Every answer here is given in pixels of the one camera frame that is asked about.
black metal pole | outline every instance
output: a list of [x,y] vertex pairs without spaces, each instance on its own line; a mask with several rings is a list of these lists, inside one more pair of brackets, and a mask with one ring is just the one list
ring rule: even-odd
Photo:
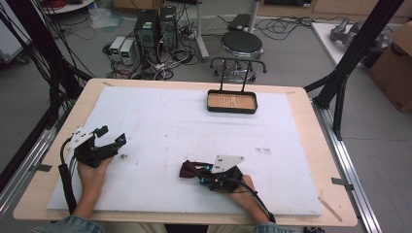
[[324,86],[321,93],[313,99],[313,103],[319,105],[321,108],[327,109],[330,101],[337,95],[333,116],[333,131],[339,140],[342,140],[340,128],[346,82],[358,63],[368,52],[369,47],[402,5],[403,1],[404,0],[380,0],[366,19],[355,40],[336,65],[336,68],[323,79],[304,87],[305,90],[309,92],[322,85]]

gray floor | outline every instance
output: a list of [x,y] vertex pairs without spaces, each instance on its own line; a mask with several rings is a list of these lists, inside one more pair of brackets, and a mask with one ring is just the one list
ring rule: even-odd
[[[85,11],[62,16],[65,23],[85,19]],[[204,20],[207,28],[219,20],[212,17]],[[122,19],[119,28],[96,29],[87,22],[71,26],[75,34],[67,40],[74,53],[96,76],[105,77],[111,71],[110,63],[102,48],[116,35],[133,30],[134,20]],[[224,28],[216,23],[213,28]],[[208,33],[221,33],[212,30]],[[253,84],[305,86],[327,74],[333,64],[324,51],[315,33],[308,28],[296,28],[285,40],[271,40],[256,31],[263,41],[268,72],[259,67]],[[61,41],[56,41],[63,50]],[[224,54],[219,49],[219,38],[205,37],[211,57]],[[173,70],[170,82],[219,81],[209,63],[181,66]],[[317,95],[319,90],[309,93]],[[13,63],[0,70],[0,169],[6,164],[48,107],[48,86],[35,66],[30,63]],[[364,69],[357,69],[347,83],[342,121],[342,137],[351,155],[367,198],[383,232],[409,232],[412,228],[412,175],[411,144],[412,114],[399,113],[367,76]],[[14,204],[0,221],[0,232],[28,232],[33,225],[42,222],[15,220],[12,217]],[[363,232],[361,223],[352,228],[325,227],[326,232]]]

black stool seat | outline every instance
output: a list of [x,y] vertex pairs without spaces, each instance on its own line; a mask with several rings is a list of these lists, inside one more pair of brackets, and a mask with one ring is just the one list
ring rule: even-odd
[[222,46],[238,55],[255,55],[262,47],[261,40],[252,33],[230,31],[223,34]]

metal stool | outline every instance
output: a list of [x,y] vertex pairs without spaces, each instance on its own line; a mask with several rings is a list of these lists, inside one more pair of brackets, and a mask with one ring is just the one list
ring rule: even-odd
[[[235,76],[238,79],[230,79],[231,81],[240,81],[243,82],[244,79],[249,81],[254,81],[256,79],[256,72],[251,66],[248,66],[248,61],[258,62],[263,65],[263,72],[266,73],[265,65],[263,62],[258,61],[260,58],[260,50],[262,47],[261,40],[252,33],[244,31],[230,31],[223,35],[221,40],[221,45],[223,50],[235,55],[234,58],[228,57],[216,57],[211,63],[210,67],[214,68],[213,62],[216,59],[221,59],[222,61],[215,69],[215,75],[223,75],[224,78],[229,76]],[[224,66],[223,62],[225,60],[232,60],[233,65],[231,67]],[[246,69],[242,68],[242,63],[246,62]]]

